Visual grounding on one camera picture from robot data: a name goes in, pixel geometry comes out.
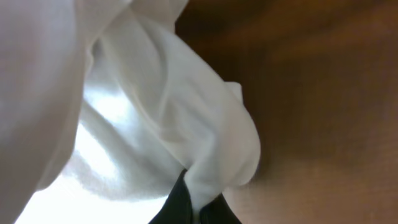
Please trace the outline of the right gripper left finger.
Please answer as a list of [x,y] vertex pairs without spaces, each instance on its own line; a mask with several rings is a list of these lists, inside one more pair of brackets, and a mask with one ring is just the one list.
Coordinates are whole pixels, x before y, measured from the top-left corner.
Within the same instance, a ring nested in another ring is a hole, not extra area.
[[184,181],[187,170],[184,169],[159,213],[149,224],[192,224],[192,203]]

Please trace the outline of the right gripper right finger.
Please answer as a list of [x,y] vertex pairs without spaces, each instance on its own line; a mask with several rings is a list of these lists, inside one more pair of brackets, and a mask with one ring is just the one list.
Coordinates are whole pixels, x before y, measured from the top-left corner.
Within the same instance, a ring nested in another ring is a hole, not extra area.
[[219,194],[208,205],[200,210],[201,224],[242,224],[230,209],[223,194]]

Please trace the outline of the white Mr Robot t-shirt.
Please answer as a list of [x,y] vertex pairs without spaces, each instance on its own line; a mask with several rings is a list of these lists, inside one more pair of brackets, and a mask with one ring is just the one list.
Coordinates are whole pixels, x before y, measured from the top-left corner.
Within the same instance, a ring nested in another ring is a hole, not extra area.
[[200,210],[248,183],[261,155],[241,85],[175,33],[185,1],[1,2],[1,222],[58,184],[72,218],[169,196],[180,173]]

